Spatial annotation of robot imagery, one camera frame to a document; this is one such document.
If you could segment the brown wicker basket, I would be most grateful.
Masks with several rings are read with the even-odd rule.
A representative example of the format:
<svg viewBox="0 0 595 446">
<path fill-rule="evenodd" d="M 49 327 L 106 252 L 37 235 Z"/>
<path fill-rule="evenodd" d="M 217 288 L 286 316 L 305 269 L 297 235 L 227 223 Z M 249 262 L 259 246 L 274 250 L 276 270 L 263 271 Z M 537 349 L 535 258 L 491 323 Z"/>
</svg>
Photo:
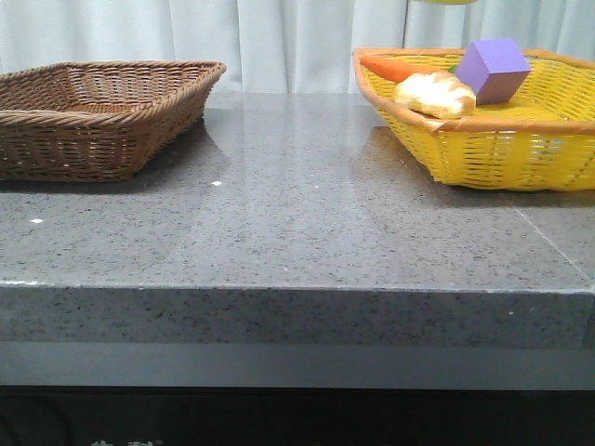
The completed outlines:
<svg viewBox="0 0 595 446">
<path fill-rule="evenodd" d="M 62 62 L 1 77 L 1 178 L 133 177 L 202 119 L 212 60 Z"/>
</svg>

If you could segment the white curtain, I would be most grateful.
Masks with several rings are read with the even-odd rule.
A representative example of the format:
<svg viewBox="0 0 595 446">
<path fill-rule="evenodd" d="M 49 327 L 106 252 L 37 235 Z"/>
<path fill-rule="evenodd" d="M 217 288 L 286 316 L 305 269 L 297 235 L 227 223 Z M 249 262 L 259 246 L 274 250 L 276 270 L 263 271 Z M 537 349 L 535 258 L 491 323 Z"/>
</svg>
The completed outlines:
<svg viewBox="0 0 595 446">
<path fill-rule="evenodd" d="M 594 56 L 590 1 L 5 1 L 1 69 L 64 61 L 225 63 L 221 92 L 353 93 L 363 47 L 455 47 L 512 38 Z"/>
</svg>

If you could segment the orange toy carrot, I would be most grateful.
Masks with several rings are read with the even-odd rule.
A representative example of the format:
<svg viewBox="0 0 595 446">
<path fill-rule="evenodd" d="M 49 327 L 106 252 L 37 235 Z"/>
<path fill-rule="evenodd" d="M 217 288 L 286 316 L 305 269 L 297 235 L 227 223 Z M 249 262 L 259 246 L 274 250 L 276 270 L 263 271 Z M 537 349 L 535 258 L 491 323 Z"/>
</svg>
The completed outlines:
<svg viewBox="0 0 595 446">
<path fill-rule="evenodd" d="M 417 65 L 400 59 L 388 59 L 376 55 L 361 56 L 360 63 L 368 71 L 393 83 L 400 83 L 413 74 L 432 74 L 443 71 L 443 69 L 428 65 Z"/>
</svg>

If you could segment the bread roll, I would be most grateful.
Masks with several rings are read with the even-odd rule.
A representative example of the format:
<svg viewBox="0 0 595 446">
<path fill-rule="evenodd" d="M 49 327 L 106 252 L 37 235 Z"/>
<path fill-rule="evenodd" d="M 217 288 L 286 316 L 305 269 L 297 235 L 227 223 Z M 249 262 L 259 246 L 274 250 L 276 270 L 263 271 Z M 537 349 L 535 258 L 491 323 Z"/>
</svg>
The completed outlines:
<svg viewBox="0 0 595 446">
<path fill-rule="evenodd" d="M 474 90 L 450 72 L 412 74 L 396 85 L 393 100 L 438 119 L 458 119 L 476 108 Z"/>
</svg>

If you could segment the yellow woven basket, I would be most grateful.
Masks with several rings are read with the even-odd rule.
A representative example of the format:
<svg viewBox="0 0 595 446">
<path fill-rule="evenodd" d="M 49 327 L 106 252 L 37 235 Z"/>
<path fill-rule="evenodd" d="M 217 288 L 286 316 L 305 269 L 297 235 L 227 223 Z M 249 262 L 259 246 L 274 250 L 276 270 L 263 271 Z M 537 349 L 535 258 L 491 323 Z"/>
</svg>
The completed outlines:
<svg viewBox="0 0 595 446">
<path fill-rule="evenodd" d="M 396 84 L 365 68 L 367 55 L 449 69 L 462 48 L 358 48 L 363 96 L 434 180 L 482 190 L 591 190 L 594 187 L 594 64 L 528 49 L 529 76 L 504 104 L 471 117 L 438 120 L 393 101 Z"/>
</svg>

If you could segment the purple cube block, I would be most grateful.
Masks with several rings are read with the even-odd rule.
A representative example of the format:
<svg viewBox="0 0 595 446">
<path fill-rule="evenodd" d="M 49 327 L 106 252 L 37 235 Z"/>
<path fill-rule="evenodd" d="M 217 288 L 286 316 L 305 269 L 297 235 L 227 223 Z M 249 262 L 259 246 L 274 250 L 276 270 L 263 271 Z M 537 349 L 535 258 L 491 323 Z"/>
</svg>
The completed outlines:
<svg viewBox="0 0 595 446">
<path fill-rule="evenodd" d="M 455 75 L 475 92 L 478 105 L 508 102 L 532 71 L 511 38 L 472 41 Z"/>
</svg>

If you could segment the yellow clear tape roll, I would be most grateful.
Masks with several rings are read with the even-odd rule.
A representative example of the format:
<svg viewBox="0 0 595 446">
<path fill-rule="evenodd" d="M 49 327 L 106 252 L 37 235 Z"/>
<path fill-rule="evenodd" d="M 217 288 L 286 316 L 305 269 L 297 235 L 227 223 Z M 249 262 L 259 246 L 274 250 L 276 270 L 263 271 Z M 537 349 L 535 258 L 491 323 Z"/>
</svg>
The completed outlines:
<svg viewBox="0 0 595 446">
<path fill-rule="evenodd" d="M 418 1 L 428 3 L 428 4 L 445 5 L 445 6 L 464 6 L 464 5 L 471 5 L 471 4 L 478 2 L 477 0 L 418 0 Z"/>
</svg>

